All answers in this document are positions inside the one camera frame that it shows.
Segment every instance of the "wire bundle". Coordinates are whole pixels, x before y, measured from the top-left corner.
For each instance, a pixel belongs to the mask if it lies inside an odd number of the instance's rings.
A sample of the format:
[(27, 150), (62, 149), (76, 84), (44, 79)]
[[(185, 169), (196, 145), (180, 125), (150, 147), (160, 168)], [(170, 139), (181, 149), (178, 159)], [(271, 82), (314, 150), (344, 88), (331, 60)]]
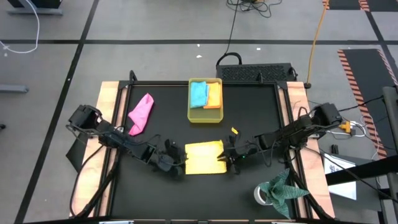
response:
[(232, 9), (231, 6), (239, 6), (241, 12), (249, 12), (251, 10), (256, 10), (262, 17), (265, 18), (271, 18), (272, 13), (271, 13), (271, 6), (276, 6), (282, 3), (282, 0), (279, 0), (277, 3), (272, 3), (272, 4), (266, 4), (264, 2), (265, 0), (262, 1), (256, 1), (256, 0), (237, 0), (236, 3), (233, 3), (232, 0), (227, 0), (226, 5)]
[(2, 45), (2, 48), (3, 48), (4, 50), (8, 50), (8, 51), (10, 51), (10, 52), (12, 52), (12, 53), (16, 53), (16, 54), (28, 54), (28, 53), (31, 53), (31, 52), (33, 52), (33, 51), (35, 51), (35, 50), (37, 49), (37, 46), (38, 46), (38, 43), (39, 43), (39, 33), (40, 33), (40, 20), (39, 20), (39, 16), (37, 15), (37, 12), (36, 12), (36, 10), (35, 10), (35, 7), (32, 5), (32, 3), (31, 3), (30, 1), (28, 1), (28, 0), (25, 0), (25, 1), (26, 1), (26, 3), (32, 8), (33, 13), (35, 14), (36, 20), (37, 20), (37, 33), (36, 33), (35, 47), (34, 47), (32, 50), (27, 50), (27, 51), (21, 52), (21, 51), (17, 51), (17, 50), (12, 50), (12, 49), (10, 49), (10, 47), (9, 47), (8, 45), (5, 45), (5, 44), (4, 44), (3, 42), (1, 42), (1, 40), (0, 40), (0, 45)]

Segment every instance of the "black floor mat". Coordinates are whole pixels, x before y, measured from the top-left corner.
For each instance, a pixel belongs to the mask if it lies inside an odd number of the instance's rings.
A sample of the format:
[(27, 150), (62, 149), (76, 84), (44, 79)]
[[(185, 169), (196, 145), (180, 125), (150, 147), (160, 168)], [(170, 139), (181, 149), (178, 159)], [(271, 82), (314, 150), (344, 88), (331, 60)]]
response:
[(366, 10), (371, 12), (398, 12), (396, 0), (329, 0), (330, 10)]
[[(382, 96), (384, 86), (394, 85), (395, 77), (378, 49), (342, 50), (339, 51), (339, 56), (357, 103)], [(394, 148), (395, 144), (389, 120), (383, 119), (387, 112), (382, 100), (372, 101), (359, 109), (364, 116), (368, 113), (373, 117), (376, 131), (372, 128), (371, 120), (366, 119), (371, 137), (376, 139), (378, 134), (387, 156), (396, 155), (395, 149), (388, 149)]]
[(329, 0), (331, 10), (360, 10), (358, 0)]
[(371, 12), (398, 12), (397, 0), (367, 0), (367, 2)]

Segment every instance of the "black cable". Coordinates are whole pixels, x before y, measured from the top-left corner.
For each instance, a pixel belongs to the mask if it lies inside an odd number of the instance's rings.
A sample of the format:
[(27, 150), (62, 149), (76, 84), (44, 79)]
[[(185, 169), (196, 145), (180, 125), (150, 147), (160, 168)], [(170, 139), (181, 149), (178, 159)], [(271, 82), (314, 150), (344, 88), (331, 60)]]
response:
[(346, 135), (346, 136), (348, 136), (348, 138), (338, 138), (338, 137), (336, 137), (335, 133), (333, 133), (333, 132), (328, 132), (328, 133), (330, 133), (333, 136), (333, 138), (336, 139), (336, 140), (349, 140), (352, 137), (354, 137), (354, 136), (349, 134), (349, 135)]
[(302, 109), (305, 110), (305, 114), (308, 114), (308, 110), (307, 110), (305, 107), (301, 106), (300, 109), (298, 109), (297, 119), (298, 119), (299, 117), (301, 117), (301, 110), (302, 110)]
[(240, 12), (249, 12), (251, 10), (257, 11), (262, 17), (265, 18), (271, 18), (272, 13), (271, 13), (271, 6), (276, 6), (282, 3), (282, 0), (280, 0), (277, 3), (272, 3), (272, 4), (266, 4), (264, 1), (263, 2), (254, 2), (254, 1), (241, 1), (239, 0), (236, 3), (233, 3), (232, 0), (227, 0), (226, 5), (233, 10), (232, 7), (230, 6), (239, 6)]
[(285, 164), (285, 163), (287, 163), (287, 162), (292, 162), (293, 160), (296, 159), (296, 157), (297, 157), (297, 152), (298, 152), (300, 149), (299, 149), (299, 148), (298, 148), (298, 149), (297, 149), (297, 148), (295, 148), (295, 149), (286, 148), (285, 151), (283, 152), (283, 155), (286, 154), (286, 153), (289, 153), (290, 150), (293, 150), (293, 151), (294, 151), (294, 157), (291, 158), (291, 159), (289, 159), (289, 160), (286, 159), (285, 157), (282, 157), (282, 160), (278, 159), (278, 162), (279, 162), (279, 163)]
[(373, 98), (373, 99), (371, 99), (371, 100), (365, 101), (364, 103), (361, 103), (361, 104), (356, 105), (356, 106), (352, 106), (352, 107), (349, 107), (349, 108), (341, 109), (341, 110), (339, 110), (339, 112), (348, 111), (348, 110), (357, 108), (357, 107), (359, 107), (359, 106), (363, 106), (363, 105), (365, 105), (366, 103), (372, 102), (372, 101), (374, 101), (374, 100), (379, 100), (379, 99), (381, 99), (381, 98), (383, 98), (383, 96), (379, 96), (379, 97), (377, 97), (377, 98)]
[(85, 167), (85, 165), (87, 164), (87, 162), (88, 162), (92, 157), (94, 157), (94, 156), (102, 149), (102, 147), (104, 147), (104, 146), (101, 145), (94, 153), (92, 153), (91, 156), (89, 156), (89, 157), (86, 159), (86, 161), (81, 165), (81, 168), (80, 168), (80, 170), (79, 170), (78, 173), (77, 173), (77, 176), (76, 176), (76, 179), (75, 179), (75, 183), (73, 184), (73, 188), (72, 188), (72, 195), (71, 195), (70, 201), (69, 201), (69, 211), (70, 211), (70, 213), (72, 214), (72, 217), (75, 217), (75, 216), (76, 216), (75, 212), (73, 212), (72, 203), (73, 203), (73, 196), (75, 195), (75, 190), (76, 190), (77, 182), (78, 182), (79, 176), (80, 176), (80, 174), (81, 174), (81, 171), (83, 170), (83, 168)]
[(386, 118), (388, 118), (388, 116), (384, 116), (384, 117), (382, 117), (382, 118), (376, 120), (375, 122), (373, 122), (373, 124), (376, 124), (376, 123), (378, 123), (378, 122), (380, 122), (380, 121), (382, 121), (382, 120), (384, 120), (384, 119), (386, 119)]
[(149, 139), (147, 139), (146, 141), (141, 141), (141, 142), (127, 142), (126, 144), (130, 144), (130, 145), (133, 145), (133, 146), (140, 146), (140, 145), (142, 145), (142, 144), (145, 144), (145, 143), (148, 143), (148, 142), (150, 142), (152, 139), (154, 139), (154, 138), (156, 138), (156, 137), (159, 137), (158, 138), (158, 140), (157, 140), (157, 142), (156, 142), (156, 146), (159, 144), (159, 142), (160, 142), (160, 138), (161, 138), (161, 135), (159, 135), (159, 134), (155, 134), (155, 135), (153, 135), (152, 137), (150, 137)]
[[(322, 154), (314, 149), (310, 149), (308, 147), (305, 147), (306, 149), (316, 152), (317, 154), (319, 154), (319, 156), (322, 156)], [(328, 154), (327, 152), (325, 152), (323, 149), (319, 148), (319, 150), (321, 152), (323, 152), (324, 154)], [(366, 184), (368, 187), (372, 188), (373, 190), (375, 190), (377, 193), (379, 193), (380, 195), (384, 196), (385, 198), (388, 198), (390, 200), (392, 200), (395, 203), (398, 203), (398, 200), (388, 196), (388, 194), (385, 194), (384, 192), (381, 192), (379, 189), (373, 187), (371, 184), (369, 184), (368, 182), (366, 182), (365, 180), (359, 178), (356, 174), (352, 173), (350, 170), (345, 169), (344, 167), (340, 166), (339, 164), (335, 163), (334, 161), (332, 161), (331, 159), (327, 158), (326, 156), (323, 156), (325, 159), (329, 160), (331, 163), (333, 163), (334, 165), (338, 166), (340, 169), (344, 170), (345, 172), (347, 172), (349, 175), (352, 175), (356, 180), (361, 181), (362, 183)]]
[(91, 211), (94, 209), (95, 205), (97, 204), (97, 201), (102, 197), (104, 191), (106, 190), (108, 184), (115, 178), (116, 175), (116, 169), (118, 168), (119, 164), (119, 151), (116, 151), (115, 157), (114, 157), (114, 162), (112, 165), (111, 170), (108, 172), (105, 180), (101, 185), (99, 185), (97, 191), (94, 193), (90, 201), (86, 204), (84, 209), (76, 215), (76, 217), (83, 217), (87, 218)]
[[(365, 137), (368, 138), (369, 140), (371, 140), (372, 142), (374, 142), (373, 139), (369, 138), (367, 135), (365, 135)], [(385, 146), (385, 145), (380, 145), (380, 143), (379, 143), (379, 146), (384, 147), (384, 148), (386, 148), (386, 149), (396, 150), (396, 148), (387, 147), (387, 146)]]
[(79, 136), (77, 136), (77, 134), (72, 130), (72, 127), (70, 126), (70, 125), (66, 125), (66, 128), (73, 134), (73, 136), (77, 139), (77, 140), (79, 140), (84, 146), (86, 145), (86, 143), (85, 142), (83, 142), (80, 138), (79, 138)]
[[(293, 178), (294, 182), (297, 184), (297, 186), (300, 189), (309, 191), (307, 186), (304, 184), (303, 180), (300, 178), (299, 174), (294, 169), (292, 161), (287, 161), (287, 162), (288, 162), (287, 164), (290, 169), (290, 173), (292, 174), (292, 178)], [(314, 209), (314, 211), (318, 215), (319, 219), (322, 219), (322, 220), (324, 220), (324, 219), (333, 220), (334, 219), (324, 211), (324, 209), (319, 205), (319, 203), (315, 200), (315, 197), (311, 193), (309, 193), (308, 195), (304, 195), (304, 198), (308, 200), (309, 204)]]
[(233, 33), (233, 31), (234, 31), (235, 18), (236, 18), (236, 12), (237, 12), (237, 11), (238, 11), (238, 4), (236, 4), (236, 7), (235, 7), (234, 20), (232, 21), (232, 28), (231, 28), (231, 33), (230, 33), (229, 39), (228, 39), (228, 46), (227, 46), (226, 51), (225, 51), (224, 54), (227, 54), (227, 53), (228, 53), (228, 50), (229, 50), (229, 45), (230, 45), (230, 43), (231, 43), (232, 33)]
[(272, 143), (272, 146), (271, 146), (271, 155), (270, 155), (270, 159), (269, 159), (269, 163), (267, 164), (267, 160), (266, 160), (266, 157), (265, 157), (265, 155), (264, 155), (264, 150), (261, 150), (261, 148), (258, 148), (257, 147), (257, 149), (259, 150), (259, 152), (261, 152), (261, 155), (262, 155), (262, 159), (264, 160), (264, 165), (266, 165), (266, 167), (271, 167), (272, 166), (272, 158), (274, 157), (274, 149), (275, 149), (275, 144), (276, 144), (276, 139), (274, 140), (274, 142)]

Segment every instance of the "orange cloth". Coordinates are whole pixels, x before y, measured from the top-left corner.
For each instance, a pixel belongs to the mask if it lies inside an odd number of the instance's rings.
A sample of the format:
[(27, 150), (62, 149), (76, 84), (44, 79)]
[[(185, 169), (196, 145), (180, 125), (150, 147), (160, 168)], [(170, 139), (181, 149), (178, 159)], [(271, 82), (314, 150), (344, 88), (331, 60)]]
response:
[(209, 95), (206, 106), (204, 109), (213, 109), (221, 107), (222, 91), (219, 83), (207, 83), (209, 86)]

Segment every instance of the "yellow plastic bin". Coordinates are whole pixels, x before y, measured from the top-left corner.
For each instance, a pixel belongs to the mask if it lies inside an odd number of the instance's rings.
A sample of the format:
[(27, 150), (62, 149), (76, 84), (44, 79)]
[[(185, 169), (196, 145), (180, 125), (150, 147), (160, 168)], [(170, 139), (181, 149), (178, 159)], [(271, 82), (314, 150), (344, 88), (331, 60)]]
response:
[[(191, 82), (219, 83), (221, 86), (221, 107), (215, 109), (190, 108)], [(224, 118), (223, 81), (220, 78), (190, 78), (188, 83), (188, 119), (191, 123), (219, 123)]]

